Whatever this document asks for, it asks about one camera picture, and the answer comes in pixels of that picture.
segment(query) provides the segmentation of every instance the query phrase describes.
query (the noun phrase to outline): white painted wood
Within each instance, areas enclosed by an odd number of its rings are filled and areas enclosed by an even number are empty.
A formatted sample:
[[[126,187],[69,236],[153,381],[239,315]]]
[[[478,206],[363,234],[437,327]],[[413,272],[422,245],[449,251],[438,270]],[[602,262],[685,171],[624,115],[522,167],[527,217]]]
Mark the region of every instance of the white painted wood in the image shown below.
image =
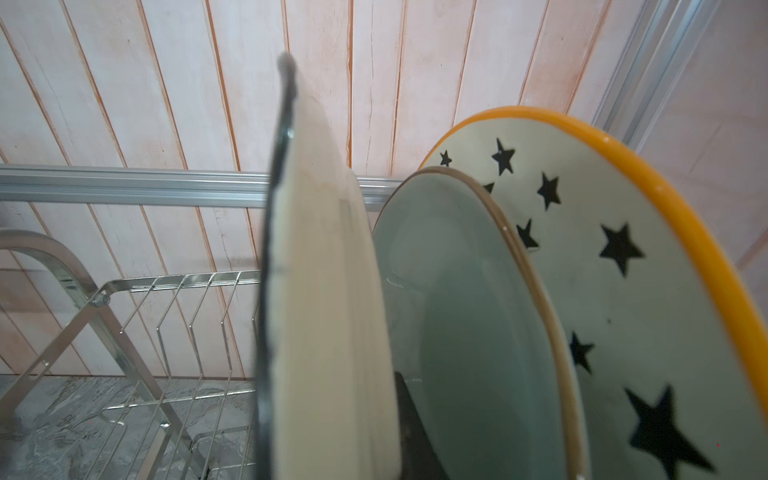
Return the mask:
[[[111,130],[111,124],[104,111],[98,91],[92,82],[88,64],[81,52],[78,39],[68,20],[68,13],[57,0],[34,0],[28,4],[17,2],[4,2],[0,5],[0,15],[8,26],[8,33],[13,44],[17,46],[17,52],[21,65],[24,66],[31,83],[35,86],[42,107],[45,109],[47,119],[50,121],[55,138],[61,145],[61,152],[68,164],[84,166],[108,166],[122,167],[124,165],[121,152]],[[141,216],[139,207],[126,207],[128,216]],[[97,217],[109,218],[110,212],[104,205],[95,205],[93,211]],[[148,234],[148,225],[136,223],[131,225],[130,231],[122,231],[127,225],[114,223],[114,237],[131,235],[136,229],[144,230]],[[116,257],[123,261],[140,261],[126,258],[121,251],[121,246],[110,246]],[[120,269],[108,269],[104,280],[114,280],[120,277]],[[45,298],[49,303],[55,303],[61,310],[57,315],[60,324],[66,324],[71,318],[70,303],[61,298],[61,287],[51,284],[50,278],[45,276],[37,279],[39,283],[47,282]],[[120,308],[116,313],[129,315],[132,310],[130,303],[118,300]],[[143,319],[137,322],[136,329],[141,326]],[[88,333],[90,340],[95,340],[92,333]],[[157,361],[154,348],[147,341],[146,331],[141,337],[134,339],[139,344],[137,347],[143,353],[154,358],[151,362],[152,373],[162,374]],[[83,353],[84,361],[100,375],[120,374],[111,356],[106,349],[86,347],[91,350]]]
[[[187,166],[237,170],[205,2],[142,3]]]
[[[349,165],[349,37],[354,4],[350,0],[284,0],[284,4],[290,52],[325,109],[336,147]]]
[[[63,219],[66,221],[45,221],[48,232],[77,256],[93,277],[97,285],[122,278],[122,274],[107,244],[101,236],[96,223],[87,215],[88,206],[84,204],[36,204],[43,219]],[[125,294],[114,295],[109,303],[118,319],[127,319],[135,309],[131,298]],[[160,360],[157,357],[148,331],[140,321],[132,322],[126,329],[131,341],[147,363],[154,375],[162,375]]]
[[[0,105],[2,106],[0,111],[3,112],[3,115],[0,115],[0,123],[2,123],[2,128],[0,128],[0,152],[2,152],[3,160],[13,164],[65,165],[61,149],[48,127],[45,116],[42,114],[5,36],[0,38],[0,65],[2,66],[0,68],[0,77],[2,77],[3,84],[3,89],[0,89]],[[93,217],[89,211],[83,214],[83,221],[93,222]],[[18,220],[27,225],[38,223],[38,219],[29,209],[28,205],[20,215],[7,217],[4,220],[4,224],[9,226],[16,225]],[[65,223],[67,221],[64,218],[56,217],[49,218],[48,220],[52,223]],[[39,231],[41,227],[33,227],[30,230]],[[58,290],[44,286],[41,283],[38,286],[48,299],[55,298],[58,295]],[[65,320],[65,318],[61,317],[58,317],[57,320],[60,324],[68,321],[68,319]],[[86,346],[89,344],[88,338],[91,337],[92,339],[95,337],[95,334],[88,327],[81,336],[84,339],[80,340],[79,336],[76,339],[75,347],[84,346],[88,350],[89,347]],[[83,357],[94,374],[100,372],[103,374],[119,374],[119,369],[113,368],[114,362],[110,363],[111,357],[105,354],[105,349],[103,351],[96,349],[93,355],[90,352],[86,353],[84,351]]]
[[[547,3],[478,0],[454,124],[520,101]]]
[[[352,169],[386,177],[392,161],[406,0],[358,0],[353,11]]]
[[[142,209],[129,205],[104,205],[102,207],[104,208],[103,211],[98,214],[99,223],[109,244],[113,246],[117,262],[121,266],[119,277],[164,275],[166,270],[155,247],[152,234],[147,229],[147,221]],[[127,293],[121,293],[115,295],[114,298],[124,298],[127,295]],[[144,295],[141,293],[133,295],[133,304],[139,304],[143,297]],[[157,365],[152,372],[158,376],[165,374],[165,370],[155,327],[164,315],[168,302],[170,302],[170,298],[166,300],[164,296],[150,295],[141,306],[139,317],[128,324],[128,332],[131,334],[131,339],[135,341],[135,332],[131,329],[136,329],[134,324],[140,326],[143,320],[147,334],[153,340],[154,358],[157,359]],[[132,311],[129,311],[118,319],[124,324],[131,313]],[[199,375],[178,304],[171,307],[168,319],[163,325],[165,347],[171,372],[175,376]]]
[[[156,62],[150,31],[145,28],[141,3],[128,0],[110,5],[90,0],[65,3],[127,166],[185,168],[183,146],[174,123],[176,115],[166,96],[162,68]],[[169,273],[213,269],[196,209],[174,211],[173,218],[167,218],[157,208],[144,211]],[[216,311],[216,308],[221,311],[218,296],[215,301],[211,297],[204,303],[206,309],[210,309],[204,310],[209,317],[220,315]],[[185,316],[193,315],[197,307],[189,295],[180,295],[179,304]],[[215,345],[210,346],[211,350],[205,350],[207,344],[202,347],[204,368],[215,372],[211,375],[226,376],[226,357],[222,352],[215,351]]]
[[[405,178],[448,132],[473,2],[409,2],[403,33],[392,176]]]
[[[216,271],[255,270],[258,268],[256,251],[248,224],[248,213],[243,208],[200,208],[205,230],[209,232],[210,251]],[[232,287],[222,289],[224,304],[229,300]],[[233,342],[240,354],[240,363],[246,377],[253,377],[256,334],[251,318],[256,307],[258,286],[244,285],[235,289],[228,310],[233,331]]]
[[[280,103],[280,2],[210,0],[240,169],[269,171]]]
[[[82,221],[88,223],[88,218],[86,217]],[[0,225],[37,233],[46,233],[35,212],[26,202],[0,202]],[[63,327],[69,323],[78,312],[78,309],[75,308],[61,284],[37,260],[19,253],[14,253],[13,255],[35,285],[35,289],[41,293],[58,324]],[[91,374],[122,374],[122,371],[118,368],[90,326],[86,326],[80,332],[72,342],[72,345],[78,351]],[[139,344],[137,347],[143,349],[144,346]]]
[[[38,357],[5,311],[0,309],[0,357],[13,373],[23,373]]]
[[[164,259],[170,275],[176,273],[196,273],[213,270],[208,255],[200,257],[195,253],[189,256],[186,252],[205,251],[206,244],[200,228],[189,220],[196,216],[197,210],[187,207],[152,207],[144,210],[150,223],[154,225],[157,248]],[[180,250],[180,245],[187,247]],[[181,312],[187,324],[193,322],[195,310],[200,301],[203,289],[186,289],[179,292]],[[203,363],[206,376],[227,377],[227,356],[219,322],[223,314],[223,299],[217,289],[210,289],[200,306],[200,312],[194,320],[194,332],[197,337],[197,348]],[[237,350],[231,339],[231,331],[227,333],[230,342],[230,353],[235,355]],[[233,376],[242,377],[243,370],[238,362],[233,362]]]
[[[251,233],[253,236],[253,245],[256,247],[256,260],[257,266],[261,266],[261,252],[264,242],[263,235],[263,223],[264,223],[264,209],[262,208],[247,208],[248,217],[250,218]]]
[[[183,168],[161,75],[135,0],[66,0],[129,167]]]
[[[568,110],[607,3],[549,0],[520,104]]]
[[[88,66],[59,0],[3,0],[0,16],[71,164],[122,167]]]
[[[644,0],[611,0],[568,114],[591,123],[621,60]]]
[[[35,286],[7,251],[0,255],[0,308],[39,355],[61,332]],[[29,366],[25,359],[26,369]],[[69,346],[51,366],[53,375],[87,375],[88,369]]]
[[[7,363],[3,362],[3,359],[0,358],[0,375],[12,375],[13,370],[11,370],[11,367],[8,366]]]
[[[217,63],[218,38],[231,32],[210,30],[205,6],[201,3],[199,8],[189,8],[186,2],[178,0],[144,2],[170,103],[176,112],[187,166],[195,170],[238,170],[227,116],[229,101],[220,88]],[[201,208],[200,215],[216,270],[256,268],[250,220],[244,209]],[[226,305],[231,289],[216,291]],[[254,334],[250,319],[254,293],[247,287],[238,289],[227,316],[230,328],[234,328],[233,338],[241,339],[235,342],[242,356],[237,361],[249,368],[253,365]]]
[[[5,163],[43,164],[61,151],[37,107],[11,46],[0,37],[0,152]]]

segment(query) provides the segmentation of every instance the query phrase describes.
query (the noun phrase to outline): dish rack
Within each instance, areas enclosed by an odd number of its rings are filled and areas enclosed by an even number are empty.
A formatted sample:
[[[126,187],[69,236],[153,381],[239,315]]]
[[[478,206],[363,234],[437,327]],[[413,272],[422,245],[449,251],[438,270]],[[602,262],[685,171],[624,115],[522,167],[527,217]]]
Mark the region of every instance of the dish rack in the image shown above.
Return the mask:
[[[156,474],[158,478],[243,477],[247,467],[254,464],[250,454],[253,411],[251,410],[247,418],[243,419],[244,422],[241,425],[221,428],[220,421],[228,401],[232,402],[237,397],[247,398],[250,401],[255,388],[251,382],[234,382],[232,379],[232,357],[226,340],[225,319],[237,289],[259,283],[259,270],[114,280],[99,288],[96,287],[82,263],[67,247],[45,235],[24,230],[3,229],[0,230],[0,249],[14,250],[38,260],[53,273],[76,307],[79,308],[79,312],[72,321],[61,330],[42,354],[24,373],[18,376],[10,389],[0,398],[0,415],[12,417],[19,403],[43,378],[43,375],[64,350],[70,346],[72,340],[86,325],[91,325],[112,358],[123,370],[131,385],[131,391],[122,401],[105,406],[98,413],[98,418],[106,431],[106,437],[101,441],[101,447],[93,457],[91,466],[84,478],[145,479],[155,478]],[[199,327],[199,322],[208,319],[198,319],[197,317],[200,306],[211,291],[211,287],[222,286],[231,287],[224,313],[218,319],[221,335],[224,338],[224,351],[220,354],[227,358],[229,376],[224,383],[222,392],[203,392],[201,386],[204,384],[204,374],[195,329]],[[196,378],[194,390],[190,395],[175,395],[171,388],[164,388],[172,385],[174,376],[170,373],[171,369],[166,352],[168,338],[164,340],[164,330],[161,327],[166,322],[171,307],[177,301],[179,292],[186,289],[203,289],[194,315],[187,322],[184,322],[190,345],[194,351],[199,376]],[[148,297],[168,290],[173,294],[155,328],[162,361],[167,372],[164,379],[158,380],[151,375],[147,363],[131,342],[126,333],[126,327],[134,320]],[[121,293],[141,295],[133,313],[126,319],[118,319],[109,306],[110,298]],[[256,311],[254,310],[251,316],[254,332],[256,331],[255,314]],[[187,423],[190,420],[190,414],[195,409],[196,402],[201,401],[218,402],[215,409],[216,420],[212,431],[202,432],[192,437],[187,430]],[[134,452],[132,452],[132,459],[128,463],[127,470],[114,472],[110,470],[111,460],[115,457],[116,452],[122,448],[127,448],[127,442],[124,442],[126,432],[136,427],[129,422],[129,418],[133,419],[134,423],[137,419],[144,420],[143,423],[146,423],[146,426],[141,425],[143,432],[140,441],[138,443],[133,442],[134,444],[131,445]],[[231,460],[222,462],[221,458],[211,455],[217,436],[238,432],[245,434],[245,448],[235,462]],[[130,452],[121,454],[131,456]],[[222,475],[225,471],[229,471],[228,475]],[[233,472],[236,472],[236,476],[229,475]]]
[[[358,178],[366,209],[378,211],[399,186],[400,181],[382,178]],[[263,208],[269,177],[244,172],[206,172],[190,170],[144,170],[104,167],[15,167],[0,166],[0,199],[90,204],[168,205],[180,207],[251,207]],[[51,271],[79,310],[51,341],[41,355],[0,397],[0,420],[12,417],[30,391],[71,345],[75,337],[90,325],[130,384],[122,397],[101,409],[90,425],[102,427],[101,444],[96,452],[87,452],[90,465],[78,478],[248,478],[255,455],[250,444],[255,405],[255,384],[232,378],[232,353],[225,340],[215,354],[226,357],[229,375],[212,382],[203,376],[203,367],[195,336],[207,322],[219,322],[225,336],[224,317],[230,312],[235,290],[260,282],[258,270],[189,275],[152,276],[114,280],[99,287],[81,261],[58,241],[25,230],[0,229],[0,250],[13,250],[35,258]],[[231,288],[224,295],[223,315],[218,319],[198,319],[200,305],[210,290]],[[183,330],[193,354],[188,361],[197,367],[197,377],[177,378],[169,374],[166,328],[177,319],[167,319],[171,305],[180,292],[202,290],[197,308],[184,322]],[[152,335],[160,347],[157,352],[166,375],[155,378],[141,357],[126,328],[137,322],[135,316],[153,296],[170,294],[163,312],[154,316],[157,327]],[[119,318],[110,308],[114,295],[134,295],[135,309]],[[255,305],[249,320],[256,332]],[[208,325],[207,334],[213,330]],[[186,382],[187,388],[178,388]],[[239,416],[227,418],[228,407],[237,404]],[[190,424],[202,406],[210,408],[210,429],[190,433]],[[219,449],[217,442],[239,435],[239,450]],[[128,467],[114,470],[112,460],[121,457]]]

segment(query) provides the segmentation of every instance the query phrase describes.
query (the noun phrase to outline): ceramic plate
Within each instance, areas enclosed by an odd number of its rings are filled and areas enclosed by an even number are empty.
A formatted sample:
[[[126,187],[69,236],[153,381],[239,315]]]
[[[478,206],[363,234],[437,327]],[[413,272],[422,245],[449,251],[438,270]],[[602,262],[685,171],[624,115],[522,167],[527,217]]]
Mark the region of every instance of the ceramic plate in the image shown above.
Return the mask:
[[[732,266],[664,179],[565,115],[463,121],[423,167],[503,209],[570,341],[595,478],[765,478],[768,337]]]
[[[395,384],[357,180],[319,103],[280,60],[257,336],[257,477],[394,480]]]
[[[392,362],[451,480],[589,478],[568,344],[512,228],[458,171],[390,197],[373,241]]]

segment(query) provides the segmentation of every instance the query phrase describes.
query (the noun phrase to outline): cream plate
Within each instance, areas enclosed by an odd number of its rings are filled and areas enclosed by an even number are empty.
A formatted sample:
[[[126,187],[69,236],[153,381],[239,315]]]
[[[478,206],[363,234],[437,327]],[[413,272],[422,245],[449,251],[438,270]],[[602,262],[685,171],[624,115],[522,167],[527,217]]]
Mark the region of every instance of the cream plate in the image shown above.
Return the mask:
[[[570,340],[595,478],[766,478],[765,327],[667,182],[534,108],[462,122],[435,165],[484,185],[528,248]]]
[[[257,329],[257,478],[395,480],[397,403],[357,180],[280,60]]]

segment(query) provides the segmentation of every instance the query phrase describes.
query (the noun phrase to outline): screw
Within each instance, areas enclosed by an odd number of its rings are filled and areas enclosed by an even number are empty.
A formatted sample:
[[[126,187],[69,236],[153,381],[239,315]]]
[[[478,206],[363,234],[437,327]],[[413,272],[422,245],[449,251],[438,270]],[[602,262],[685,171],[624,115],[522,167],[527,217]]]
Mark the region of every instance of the screw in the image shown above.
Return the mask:
[[[94,297],[93,300],[91,300],[91,305],[96,307],[109,305],[109,295],[107,295],[104,292],[99,293],[97,296]]]

